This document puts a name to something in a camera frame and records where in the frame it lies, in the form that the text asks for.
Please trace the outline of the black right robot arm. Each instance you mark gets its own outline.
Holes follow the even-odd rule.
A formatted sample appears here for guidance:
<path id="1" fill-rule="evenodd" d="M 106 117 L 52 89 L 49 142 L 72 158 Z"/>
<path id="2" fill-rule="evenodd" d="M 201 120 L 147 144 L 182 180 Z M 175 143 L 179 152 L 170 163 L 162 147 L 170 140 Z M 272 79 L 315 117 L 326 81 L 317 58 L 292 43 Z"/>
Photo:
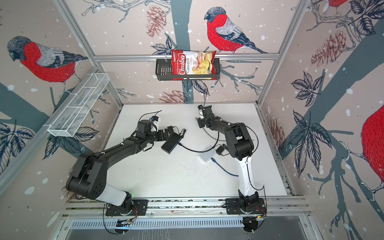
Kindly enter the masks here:
<path id="1" fill-rule="evenodd" d="M 252 175 L 252 155 L 254 142 L 244 123 L 229 123 L 215 116 L 212 107 L 198 106 L 199 128 L 206 128 L 224 135 L 227 150 L 231 157 L 238 160 L 239 205 L 245 214 L 256 211 L 260 202 L 258 190 L 254 186 Z"/>

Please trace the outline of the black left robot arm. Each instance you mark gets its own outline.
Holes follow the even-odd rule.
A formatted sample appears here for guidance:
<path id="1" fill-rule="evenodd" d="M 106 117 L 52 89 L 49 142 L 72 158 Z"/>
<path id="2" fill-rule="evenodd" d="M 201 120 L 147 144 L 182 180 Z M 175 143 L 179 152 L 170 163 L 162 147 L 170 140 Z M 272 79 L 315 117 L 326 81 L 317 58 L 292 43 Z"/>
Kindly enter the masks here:
<path id="1" fill-rule="evenodd" d="M 168 141 L 174 133 L 173 127 L 158 128 L 156 117 L 140 120 L 130 137 L 118 145 L 89 156 L 81 155 L 67 180 L 66 190 L 76 197 L 81 196 L 116 206 L 129 212 L 134 204 L 132 195 L 107 183 L 109 168 L 121 160 L 144 152 L 148 144 Z"/>

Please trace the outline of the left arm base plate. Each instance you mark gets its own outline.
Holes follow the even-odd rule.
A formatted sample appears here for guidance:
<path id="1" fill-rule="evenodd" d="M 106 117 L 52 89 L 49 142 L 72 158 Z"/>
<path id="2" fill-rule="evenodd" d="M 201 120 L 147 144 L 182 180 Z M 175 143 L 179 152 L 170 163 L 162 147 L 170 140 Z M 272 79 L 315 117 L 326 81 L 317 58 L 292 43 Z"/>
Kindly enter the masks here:
<path id="1" fill-rule="evenodd" d="M 125 217 L 125 216 L 145 216 L 148 200 L 129 200 L 125 201 L 121 206 L 107 204 L 107 217 Z"/>

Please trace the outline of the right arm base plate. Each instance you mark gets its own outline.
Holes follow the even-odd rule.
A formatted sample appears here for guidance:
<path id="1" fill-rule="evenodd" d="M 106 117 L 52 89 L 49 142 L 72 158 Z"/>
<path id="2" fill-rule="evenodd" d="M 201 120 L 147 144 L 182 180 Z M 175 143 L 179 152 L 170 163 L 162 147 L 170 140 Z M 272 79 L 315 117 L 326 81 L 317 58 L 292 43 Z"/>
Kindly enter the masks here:
<path id="1" fill-rule="evenodd" d="M 259 199 L 255 206 L 247 209 L 242 209 L 239 199 L 225 199 L 221 207 L 226 209 L 228 215 L 265 215 L 267 211 L 264 199 Z"/>

